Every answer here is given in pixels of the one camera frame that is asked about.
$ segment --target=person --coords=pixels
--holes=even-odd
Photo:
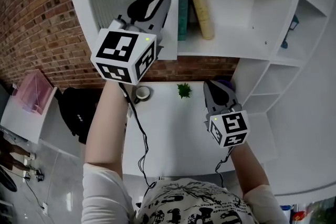
[[[145,194],[136,216],[122,182],[127,110],[119,85],[106,82],[86,144],[82,224],[288,223],[246,143],[231,154],[243,199],[211,183],[188,178],[161,180]]]
[[[14,159],[14,157],[11,156],[11,153],[17,153],[19,155],[23,155],[28,160],[36,159],[36,155],[34,153],[30,153],[24,150],[22,147],[18,145],[13,145],[9,141],[5,140],[4,132],[0,131],[0,165],[10,171],[13,170],[14,166],[22,171],[32,173],[35,172],[34,168],[26,166],[22,162]]]

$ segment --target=teal book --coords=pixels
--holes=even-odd
[[[178,0],[178,40],[186,40],[187,22],[188,22],[188,0]]]

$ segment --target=small potted plant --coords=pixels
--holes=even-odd
[[[190,97],[190,93],[191,93],[191,89],[190,89],[190,86],[189,84],[185,83],[185,84],[178,84],[177,85],[177,88],[178,88],[178,94],[179,96],[181,97],[181,99],[183,97],[186,97],[186,98],[189,98]]]

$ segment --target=pink box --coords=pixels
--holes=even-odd
[[[42,114],[52,90],[52,85],[41,71],[33,70],[23,79],[13,96],[27,112]]]

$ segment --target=white t-shirt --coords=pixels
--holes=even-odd
[[[82,224],[238,224],[288,223],[269,186],[247,193],[244,200],[224,188],[184,178],[158,181],[138,215],[120,176],[84,164]]]

